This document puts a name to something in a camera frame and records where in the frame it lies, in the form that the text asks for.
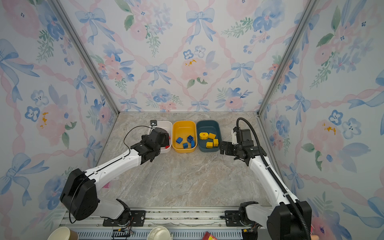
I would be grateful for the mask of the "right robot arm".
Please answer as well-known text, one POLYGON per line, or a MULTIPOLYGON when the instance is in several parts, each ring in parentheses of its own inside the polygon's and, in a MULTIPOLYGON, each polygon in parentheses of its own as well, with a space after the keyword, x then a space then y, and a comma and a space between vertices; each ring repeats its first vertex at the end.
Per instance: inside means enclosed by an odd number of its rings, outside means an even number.
POLYGON ((227 226, 240 224, 255 233, 264 227, 273 240, 309 240, 311 238, 312 209, 300 201, 282 182, 270 164, 265 151, 259 146, 246 146, 244 142, 220 144, 222 155, 241 160, 255 173, 267 193, 271 207, 255 201, 242 203, 238 212, 226 211, 223 219, 227 226))

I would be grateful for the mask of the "yellow plastic container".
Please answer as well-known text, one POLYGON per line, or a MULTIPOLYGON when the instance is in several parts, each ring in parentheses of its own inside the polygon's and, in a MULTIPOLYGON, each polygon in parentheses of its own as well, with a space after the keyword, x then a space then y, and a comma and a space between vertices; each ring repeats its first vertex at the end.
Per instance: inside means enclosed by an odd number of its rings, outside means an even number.
POLYGON ((172 146, 175 150, 175 152, 179 154, 186 154, 186 153, 192 153, 197 148, 198 142, 197 142, 197 128, 196 124, 193 121, 177 121, 173 124, 173 136, 172 136, 172 146), (191 135, 194 137, 194 141, 196 143, 196 146, 194 148, 191 148, 191 143, 187 142, 187 137, 191 135), (181 137, 183 139, 183 142, 181 144, 176 143, 176 139, 178 137, 181 137), (184 149, 183 144, 188 143, 188 148, 184 149))

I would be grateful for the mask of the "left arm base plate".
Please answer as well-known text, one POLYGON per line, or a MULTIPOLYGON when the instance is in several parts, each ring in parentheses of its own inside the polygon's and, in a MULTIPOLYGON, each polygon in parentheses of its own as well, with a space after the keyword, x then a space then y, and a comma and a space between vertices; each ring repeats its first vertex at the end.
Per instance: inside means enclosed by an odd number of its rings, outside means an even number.
POLYGON ((143 227, 146 213, 144 210, 123 212, 116 220, 105 218, 103 227, 143 227))

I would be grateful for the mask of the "red packet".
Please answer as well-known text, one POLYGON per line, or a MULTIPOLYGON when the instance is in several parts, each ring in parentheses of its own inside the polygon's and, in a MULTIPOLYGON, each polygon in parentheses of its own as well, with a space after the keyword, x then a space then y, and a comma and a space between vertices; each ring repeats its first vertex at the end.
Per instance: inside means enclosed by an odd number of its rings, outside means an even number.
POLYGON ((202 240, 218 240, 218 239, 215 236, 213 236, 211 233, 205 232, 202 240))

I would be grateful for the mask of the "white bowl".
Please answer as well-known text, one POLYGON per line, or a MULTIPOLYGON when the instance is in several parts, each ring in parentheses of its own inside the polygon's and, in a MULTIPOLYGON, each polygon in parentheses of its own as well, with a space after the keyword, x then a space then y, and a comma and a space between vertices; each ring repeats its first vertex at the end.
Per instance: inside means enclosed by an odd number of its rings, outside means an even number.
POLYGON ((163 226, 157 226, 153 228, 147 236, 147 240, 173 240, 173 239, 174 238, 171 232, 163 226))

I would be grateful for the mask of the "right aluminium corner post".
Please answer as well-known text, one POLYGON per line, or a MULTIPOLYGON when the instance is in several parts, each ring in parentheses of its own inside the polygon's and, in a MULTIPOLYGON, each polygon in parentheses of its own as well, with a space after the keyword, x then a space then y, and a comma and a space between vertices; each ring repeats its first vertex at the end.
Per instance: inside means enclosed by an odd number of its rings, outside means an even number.
POLYGON ((283 71, 289 65, 291 57, 298 46, 298 41, 303 36, 304 30, 308 26, 310 18, 314 14, 317 4, 318 4, 318 1, 316 0, 310 0, 307 2, 306 7, 304 8, 303 14, 299 19, 299 23, 297 24, 297 27, 295 28, 295 31, 292 35, 292 38, 289 41, 289 44, 287 45, 287 49, 282 56, 281 64, 279 65, 275 76, 272 78, 272 81, 269 87, 267 88, 266 95, 263 98, 262 104, 260 105, 259 110, 257 111, 259 118, 261 118, 264 112, 266 111, 268 102, 273 95, 275 87, 279 84, 280 77, 283 75, 283 71))

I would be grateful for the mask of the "yellow duck lego piece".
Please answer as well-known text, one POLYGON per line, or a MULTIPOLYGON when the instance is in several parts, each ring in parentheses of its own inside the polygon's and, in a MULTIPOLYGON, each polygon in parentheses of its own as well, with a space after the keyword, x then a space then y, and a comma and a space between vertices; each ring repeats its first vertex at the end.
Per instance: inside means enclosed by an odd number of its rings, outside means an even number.
POLYGON ((200 140, 207 140, 209 138, 209 133, 201 132, 199 133, 200 140))

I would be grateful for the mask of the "aluminium mounting rail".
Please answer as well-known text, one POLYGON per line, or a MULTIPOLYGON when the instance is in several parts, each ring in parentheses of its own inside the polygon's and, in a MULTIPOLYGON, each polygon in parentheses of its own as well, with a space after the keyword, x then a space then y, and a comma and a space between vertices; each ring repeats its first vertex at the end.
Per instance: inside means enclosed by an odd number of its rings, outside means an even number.
MULTIPOLYGON (((221 219, 225 211, 238 211, 238 206, 230 207, 137 207, 133 211, 145 211, 142 226, 134 226, 132 230, 151 229, 156 226, 165 226, 169 229, 224 229, 226 220, 221 219)), ((70 229, 119 229, 115 223, 109 226, 104 225, 105 218, 96 215, 85 220, 70 223, 69 217, 64 217, 60 223, 61 227, 70 229)))

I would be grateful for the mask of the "yellow lego brick cube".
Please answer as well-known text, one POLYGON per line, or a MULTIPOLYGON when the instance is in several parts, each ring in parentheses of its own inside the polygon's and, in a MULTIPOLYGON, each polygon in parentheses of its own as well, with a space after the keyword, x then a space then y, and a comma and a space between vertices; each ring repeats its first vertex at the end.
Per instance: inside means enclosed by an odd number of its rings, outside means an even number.
POLYGON ((212 149, 214 147, 214 143, 213 142, 207 142, 206 143, 206 148, 207 149, 212 149))

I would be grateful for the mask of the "dark teal plastic container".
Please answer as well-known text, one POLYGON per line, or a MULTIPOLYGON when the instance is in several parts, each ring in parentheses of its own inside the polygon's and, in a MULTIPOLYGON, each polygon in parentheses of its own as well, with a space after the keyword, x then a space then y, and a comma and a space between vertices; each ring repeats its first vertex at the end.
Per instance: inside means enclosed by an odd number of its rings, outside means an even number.
POLYGON ((204 153, 217 152, 222 141, 219 123, 203 120, 197 123, 198 147, 204 153))

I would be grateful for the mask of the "paper cup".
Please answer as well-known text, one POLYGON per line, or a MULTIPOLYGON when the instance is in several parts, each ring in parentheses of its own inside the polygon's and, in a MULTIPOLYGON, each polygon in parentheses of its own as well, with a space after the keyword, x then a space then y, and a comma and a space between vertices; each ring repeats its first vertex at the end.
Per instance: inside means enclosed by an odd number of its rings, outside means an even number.
POLYGON ((67 227, 60 227, 49 235, 48 240, 79 240, 79 235, 67 227))

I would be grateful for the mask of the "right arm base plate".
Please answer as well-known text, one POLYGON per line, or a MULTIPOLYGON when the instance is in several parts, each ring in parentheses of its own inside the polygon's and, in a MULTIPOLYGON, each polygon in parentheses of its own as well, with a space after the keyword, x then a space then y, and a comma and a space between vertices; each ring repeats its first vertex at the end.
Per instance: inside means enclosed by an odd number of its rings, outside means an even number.
POLYGON ((224 212, 224 220, 227 227, 246 227, 242 220, 239 211, 227 210, 224 212))

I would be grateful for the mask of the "yellow lego brick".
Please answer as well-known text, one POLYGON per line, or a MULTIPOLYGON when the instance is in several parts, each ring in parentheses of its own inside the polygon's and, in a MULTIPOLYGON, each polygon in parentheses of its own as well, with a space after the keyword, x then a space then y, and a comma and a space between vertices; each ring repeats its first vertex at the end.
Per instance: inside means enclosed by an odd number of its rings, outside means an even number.
POLYGON ((215 138, 216 138, 216 135, 213 134, 213 133, 209 133, 208 138, 209 138, 209 139, 215 139, 215 138))
POLYGON ((219 140, 218 139, 213 139, 213 146, 218 147, 219 146, 219 140))

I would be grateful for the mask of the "aluminium corner post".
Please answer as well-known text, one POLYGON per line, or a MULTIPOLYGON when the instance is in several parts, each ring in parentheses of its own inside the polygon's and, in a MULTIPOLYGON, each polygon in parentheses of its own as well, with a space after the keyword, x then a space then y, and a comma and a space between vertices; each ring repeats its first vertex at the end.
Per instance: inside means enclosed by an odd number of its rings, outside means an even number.
POLYGON ((54 13, 57 15, 60 22, 63 24, 64 29, 68 32, 69 36, 73 40, 75 48, 81 56, 81 60, 83 60, 85 66, 90 71, 92 77, 94 78, 98 87, 101 89, 101 92, 105 96, 108 104, 112 107, 113 112, 116 115, 119 115, 120 112, 117 108, 117 105, 115 104, 111 94, 109 93, 106 84, 101 79, 101 77, 97 71, 97 68, 92 61, 90 54, 88 53, 86 47, 82 43, 81 38, 80 38, 78 32, 76 31, 73 23, 71 22, 68 14, 66 13, 63 5, 61 4, 60 1, 57 1, 57 0, 49 0, 48 4, 53 9, 54 13))
POLYGON ((317 4, 318 4, 318 1, 316 0, 310 0, 307 2, 306 7, 304 8, 303 14, 299 19, 299 23, 297 24, 297 27, 295 28, 295 31, 292 35, 292 38, 289 41, 289 44, 287 45, 287 49, 282 56, 281 64, 279 65, 275 76, 272 78, 272 81, 269 87, 267 88, 266 95, 263 98, 262 104, 260 105, 259 110, 257 111, 259 118, 261 118, 264 112, 266 111, 268 102, 273 95, 275 87, 279 84, 280 77, 283 75, 283 71, 289 65, 291 57, 298 46, 298 41, 303 36, 304 30, 308 26, 310 18, 314 14, 317 4))

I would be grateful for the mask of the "left aluminium corner post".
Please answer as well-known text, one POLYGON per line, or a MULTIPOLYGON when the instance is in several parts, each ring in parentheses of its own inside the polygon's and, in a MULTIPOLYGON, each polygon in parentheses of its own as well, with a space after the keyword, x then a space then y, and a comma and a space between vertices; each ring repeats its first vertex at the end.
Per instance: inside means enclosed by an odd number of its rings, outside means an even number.
POLYGON ((106 84, 101 79, 101 77, 97 71, 97 68, 92 61, 90 54, 88 53, 86 47, 82 43, 81 38, 80 38, 78 32, 76 31, 73 23, 71 22, 68 14, 66 13, 63 5, 61 4, 60 1, 57 1, 57 0, 49 0, 48 4, 53 9, 54 13, 57 15, 60 22, 63 24, 64 29, 68 32, 69 36, 73 40, 75 48, 81 56, 81 60, 83 60, 85 66, 90 71, 92 77, 94 78, 98 87, 101 89, 101 92, 105 96, 108 104, 112 107, 113 112, 116 115, 119 115, 120 112, 117 108, 117 105, 115 104, 111 94, 109 93, 106 84))

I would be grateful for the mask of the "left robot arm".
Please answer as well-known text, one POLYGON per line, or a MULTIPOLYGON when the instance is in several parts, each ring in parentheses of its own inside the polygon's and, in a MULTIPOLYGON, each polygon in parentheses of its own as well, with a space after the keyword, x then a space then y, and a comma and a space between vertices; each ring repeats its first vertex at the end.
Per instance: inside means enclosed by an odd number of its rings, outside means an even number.
POLYGON ((139 143, 112 160, 85 171, 73 170, 60 196, 61 203, 69 212, 70 222, 82 221, 95 215, 109 219, 119 226, 129 224, 133 217, 128 205, 119 199, 102 200, 98 197, 98 192, 126 171, 152 162, 169 140, 166 130, 154 128, 148 135, 143 135, 139 143))

